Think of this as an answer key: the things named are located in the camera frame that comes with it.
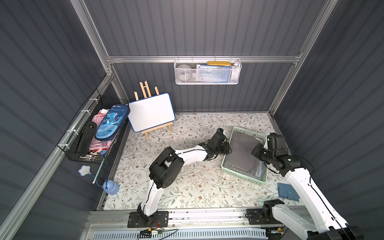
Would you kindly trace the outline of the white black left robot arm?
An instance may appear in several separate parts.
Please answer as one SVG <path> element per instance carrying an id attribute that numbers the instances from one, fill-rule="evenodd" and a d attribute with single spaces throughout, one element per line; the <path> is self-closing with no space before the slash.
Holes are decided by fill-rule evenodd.
<path id="1" fill-rule="evenodd" d="M 146 197 L 138 206 L 139 215 L 148 219 L 158 211 L 158 205 L 163 192 L 176 180 L 184 166 L 211 161 L 219 155 L 228 155 L 232 152 L 225 131 L 217 129 L 211 139 L 196 147 L 186 150 L 165 148 L 150 165 L 150 183 Z"/>

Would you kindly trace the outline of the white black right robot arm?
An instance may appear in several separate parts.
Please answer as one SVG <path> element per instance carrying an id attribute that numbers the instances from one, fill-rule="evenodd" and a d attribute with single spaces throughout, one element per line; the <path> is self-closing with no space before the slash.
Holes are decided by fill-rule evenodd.
<path id="1" fill-rule="evenodd" d="M 265 222 L 280 222 L 302 240 L 363 240 L 364 233 L 351 226 L 331 205 L 312 179 L 300 157 L 291 155 L 284 136 L 272 133 L 267 144 L 257 144 L 252 155 L 272 165 L 305 204 L 312 221 L 303 219 L 281 200 L 265 201 L 258 213 Z"/>

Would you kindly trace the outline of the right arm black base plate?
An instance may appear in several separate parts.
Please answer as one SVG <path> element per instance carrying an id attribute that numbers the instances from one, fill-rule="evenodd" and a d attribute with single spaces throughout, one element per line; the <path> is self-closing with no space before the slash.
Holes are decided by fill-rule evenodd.
<path id="1" fill-rule="evenodd" d="M 250 225 L 278 225 L 284 227 L 285 225 L 277 221 L 272 213 L 263 209 L 246 209 L 245 217 L 248 219 Z"/>

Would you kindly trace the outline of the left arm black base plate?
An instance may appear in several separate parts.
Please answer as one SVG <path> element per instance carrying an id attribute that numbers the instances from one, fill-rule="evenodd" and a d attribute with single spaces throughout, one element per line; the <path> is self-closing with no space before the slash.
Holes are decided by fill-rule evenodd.
<path id="1" fill-rule="evenodd" d="M 131 212 L 127 223 L 128 228 L 165 228 L 168 226 L 169 212 L 157 211 L 147 217 L 139 212 Z"/>

